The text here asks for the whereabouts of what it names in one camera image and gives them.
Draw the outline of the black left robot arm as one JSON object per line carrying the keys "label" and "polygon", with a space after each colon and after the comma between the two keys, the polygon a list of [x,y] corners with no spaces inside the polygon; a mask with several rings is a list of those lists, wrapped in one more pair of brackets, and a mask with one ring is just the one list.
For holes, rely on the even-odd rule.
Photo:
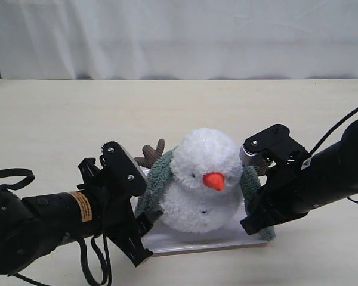
{"label": "black left robot arm", "polygon": [[24,198],[16,196],[16,191],[34,180],[33,172],[0,170],[0,179],[20,178],[14,184],[0,185],[0,275],[19,276],[38,258],[77,242],[83,273],[93,283],[86,238],[112,241],[134,265],[152,255],[141,239],[162,212],[135,215],[130,202],[145,191],[144,175],[125,157],[101,156],[100,161],[100,167],[94,158],[81,161],[83,183],[74,191]]}

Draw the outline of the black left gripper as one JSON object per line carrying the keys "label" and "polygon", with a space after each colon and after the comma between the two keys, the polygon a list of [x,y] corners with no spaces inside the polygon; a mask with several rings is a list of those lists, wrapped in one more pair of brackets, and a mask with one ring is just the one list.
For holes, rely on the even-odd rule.
{"label": "black left gripper", "polygon": [[82,183],[77,189],[90,202],[92,220],[97,225],[95,233],[105,234],[137,267],[153,255],[144,247],[140,235],[146,235],[153,228],[163,211],[142,212],[136,217],[138,231],[135,230],[131,197],[118,195],[106,171],[95,163],[94,157],[84,158],[79,163]]}

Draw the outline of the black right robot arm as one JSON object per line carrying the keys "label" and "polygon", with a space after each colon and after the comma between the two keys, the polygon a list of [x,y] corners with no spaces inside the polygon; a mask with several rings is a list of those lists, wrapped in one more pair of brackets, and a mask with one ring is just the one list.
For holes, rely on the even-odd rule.
{"label": "black right robot arm", "polygon": [[240,222],[252,235],[358,194],[358,119],[338,142],[317,154],[292,139],[285,125],[275,124],[247,138],[240,157],[245,167],[275,163]]}

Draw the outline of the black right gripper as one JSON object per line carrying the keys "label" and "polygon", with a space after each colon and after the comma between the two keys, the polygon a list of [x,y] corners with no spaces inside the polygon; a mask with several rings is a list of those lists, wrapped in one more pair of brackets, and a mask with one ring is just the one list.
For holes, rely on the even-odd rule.
{"label": "black right gripper", "polygon": [[296,182],[302,164],[309,156],[302,156],[295,161],[270,167],[271,161],[259,154],[246,156],[246,170],[252,170],[257,176],[267,176],[267,182],[246,194],[246,217],[240,221],[248,235],[257,234],[266,228],[280,225],[286,220],[304,218],[309,211],[294,210],[300,201]]}

